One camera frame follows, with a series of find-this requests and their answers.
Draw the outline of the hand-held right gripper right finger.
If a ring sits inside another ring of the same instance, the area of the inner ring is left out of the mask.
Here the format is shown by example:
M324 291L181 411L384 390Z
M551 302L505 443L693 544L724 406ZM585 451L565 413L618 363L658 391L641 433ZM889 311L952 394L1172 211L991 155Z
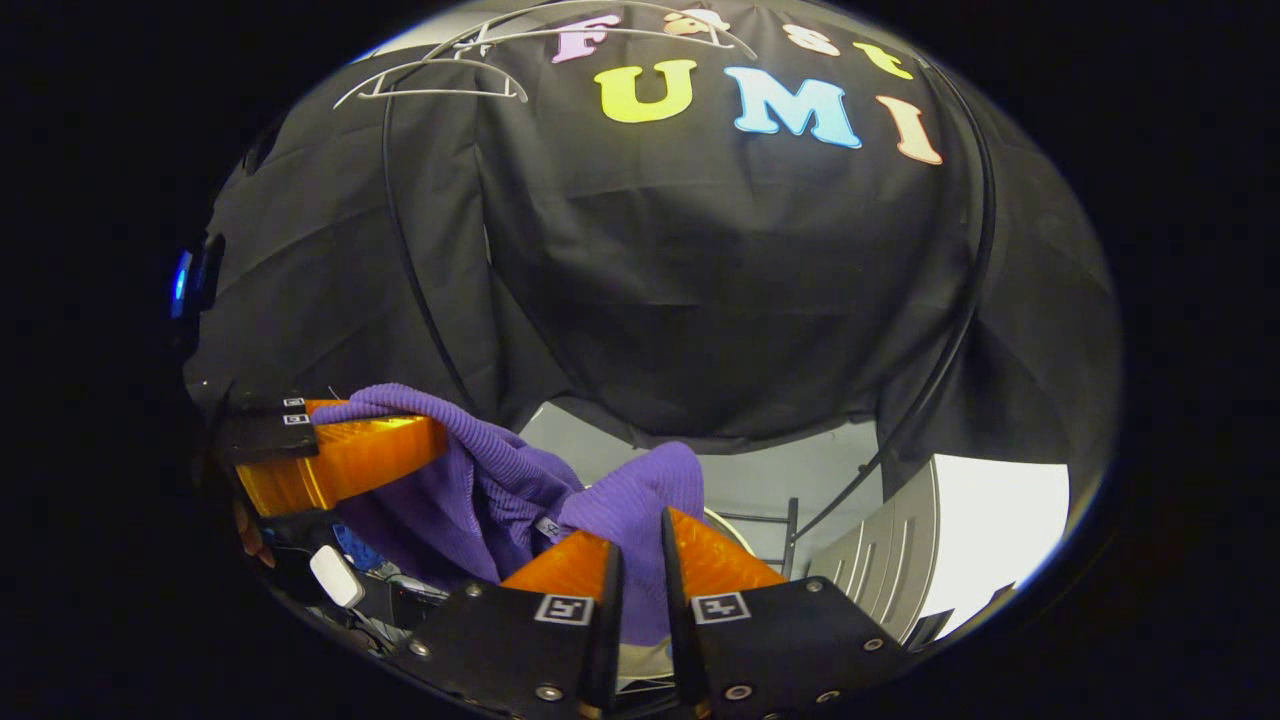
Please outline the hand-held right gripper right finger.
M692 719L836 719L911 655L822 577L788 582L676 509L660 518L678 702Z

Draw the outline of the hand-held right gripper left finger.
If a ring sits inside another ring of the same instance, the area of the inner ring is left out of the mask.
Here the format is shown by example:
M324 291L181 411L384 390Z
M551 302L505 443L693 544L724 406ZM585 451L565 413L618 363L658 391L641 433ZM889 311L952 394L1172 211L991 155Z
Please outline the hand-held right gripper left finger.
M614 705L625 564L584 530L500 584L471 582L401 642L397 676L475 719L603 719Z

